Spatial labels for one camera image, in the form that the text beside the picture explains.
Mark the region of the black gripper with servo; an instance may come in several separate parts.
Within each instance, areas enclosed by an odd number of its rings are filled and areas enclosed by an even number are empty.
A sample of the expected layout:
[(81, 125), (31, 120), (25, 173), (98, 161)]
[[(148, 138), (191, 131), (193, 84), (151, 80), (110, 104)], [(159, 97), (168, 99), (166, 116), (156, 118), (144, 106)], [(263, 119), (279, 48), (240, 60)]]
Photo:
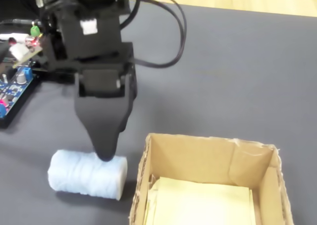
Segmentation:
[[(108, 162), (115, 155), (120, 132), (126, 129), (137, 97), (134, 64), (129, 58), (82, 60), (78, 68), (79, 96), (75, 111), (85, 127), (97, 156)], [(132, 96), (125, 113), (125, 89)]]

